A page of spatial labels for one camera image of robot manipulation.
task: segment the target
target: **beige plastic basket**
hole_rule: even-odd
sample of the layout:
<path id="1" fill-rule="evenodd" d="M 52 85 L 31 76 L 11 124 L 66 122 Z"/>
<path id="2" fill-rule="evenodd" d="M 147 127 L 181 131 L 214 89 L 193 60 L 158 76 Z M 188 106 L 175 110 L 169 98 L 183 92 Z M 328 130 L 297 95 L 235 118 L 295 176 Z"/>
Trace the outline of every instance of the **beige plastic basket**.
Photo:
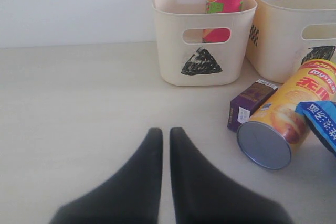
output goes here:
<path id="1" fill-rule="evenodd" d="M 246 57 L 264 78 L 283 83 L 306 60 L 336 62 L 336 0 L 256 0 Z"/>
<path id="2" fill-rule="evenodd" d="M 205 14 L 205 0 L 153 0 L 161 76 L 178 86 L 223 85 L 242 68 L 256 2 L 243 11 Z M 204 28 L 228 28 L 230 38 L 202 43 Z"/>

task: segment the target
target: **purple box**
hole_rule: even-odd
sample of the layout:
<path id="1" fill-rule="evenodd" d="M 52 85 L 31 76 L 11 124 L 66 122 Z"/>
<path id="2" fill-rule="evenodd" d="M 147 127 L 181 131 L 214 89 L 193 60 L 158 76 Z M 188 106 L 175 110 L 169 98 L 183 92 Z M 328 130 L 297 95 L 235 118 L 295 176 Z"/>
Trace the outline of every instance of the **purple box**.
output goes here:
<path id="1" fill-rule="evenodd" d="M 231 101 L 227 127 L 237 132 L 238 128 L 247 122 L 249 117 L 277 90 L 278 86 L 264 80 L 257 80 Z"/>

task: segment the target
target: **metal can bottom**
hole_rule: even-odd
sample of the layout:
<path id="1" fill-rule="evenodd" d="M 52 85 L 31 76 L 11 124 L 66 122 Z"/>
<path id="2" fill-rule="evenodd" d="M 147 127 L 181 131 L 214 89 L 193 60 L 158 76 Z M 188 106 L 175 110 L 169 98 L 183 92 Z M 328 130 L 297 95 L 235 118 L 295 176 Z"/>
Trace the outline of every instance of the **metal can bottom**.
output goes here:
<path id="1" fill-rule="evenodd" d="M 261 167 L 279 170 L 291 161 L 291 149 L 285 138 L 271 126 L 249 121 L 237 131 L 240 149 Z"/>

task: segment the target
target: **black marker drawing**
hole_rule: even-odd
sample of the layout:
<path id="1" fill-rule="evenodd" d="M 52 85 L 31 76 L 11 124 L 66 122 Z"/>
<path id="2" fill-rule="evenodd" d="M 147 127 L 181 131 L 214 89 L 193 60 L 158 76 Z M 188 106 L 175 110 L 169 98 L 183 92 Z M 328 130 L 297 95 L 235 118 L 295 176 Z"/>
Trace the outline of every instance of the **black marker drawing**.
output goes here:
<path id="1" fill-rule="evenodd" d="M 181 73 L 187 76 L 195 76 L 197 74 L 220 72 L 222 72 L 222 68 L 215 58 L 204 47 L 200 47 L 186 62 Z"/>
<path id="2" fill-rule="evenodd" d="M 324 46 L 324 47 L 311 47 L 312 52 L 309 52 L 302 60 L 302 63 L 305 63 L 308 60 L 312 59 L 324 59 L 331 60 L 331 57 L 335 53 L 336 46 Z"/>

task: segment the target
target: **white tabletop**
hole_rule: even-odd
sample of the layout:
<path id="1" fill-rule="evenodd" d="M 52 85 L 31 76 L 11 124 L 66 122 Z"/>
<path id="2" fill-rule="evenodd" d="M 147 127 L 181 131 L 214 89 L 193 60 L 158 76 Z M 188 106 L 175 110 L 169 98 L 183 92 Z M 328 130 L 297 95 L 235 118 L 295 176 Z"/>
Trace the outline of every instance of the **white tabletop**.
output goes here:
<path id="1" fill-rule="evenodd" d="M 0 223 L 45 224 L 113 175 L 151 127 L 164 132 L 160 223 L 175 223 L 169 130 L 185 128 L 223 173 L 296 223 L 335 223 L 336 160 L 310 134 L 287 168 L 253 164 L 226 127 L 229 102 L 259 78 L 248 62 L 220 87 L 176 87 L 155 43 L 0 50 Z"/>

